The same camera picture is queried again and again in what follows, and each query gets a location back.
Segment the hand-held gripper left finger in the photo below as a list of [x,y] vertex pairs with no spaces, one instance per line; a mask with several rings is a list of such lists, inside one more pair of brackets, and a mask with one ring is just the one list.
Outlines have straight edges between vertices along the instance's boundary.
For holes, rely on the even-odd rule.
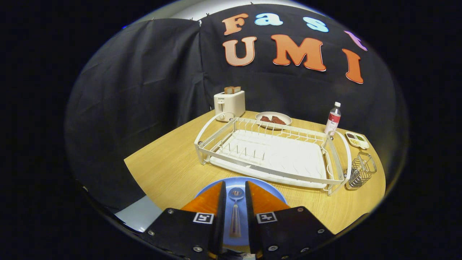
[[156,249],[187,260],[217,259],[223,251],[226,212],[226,183],[221,181],[196,197],[204,198],[203,210],[186,211],[167,208],[141,235],[144,242]]

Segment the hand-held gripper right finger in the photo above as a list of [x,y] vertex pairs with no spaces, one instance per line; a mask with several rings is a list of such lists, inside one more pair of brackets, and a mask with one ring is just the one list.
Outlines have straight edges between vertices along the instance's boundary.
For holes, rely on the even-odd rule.
[[258,260],[295,260],[335,239],[306,207],[289,207],[251,181],[245,183],[250,252]]

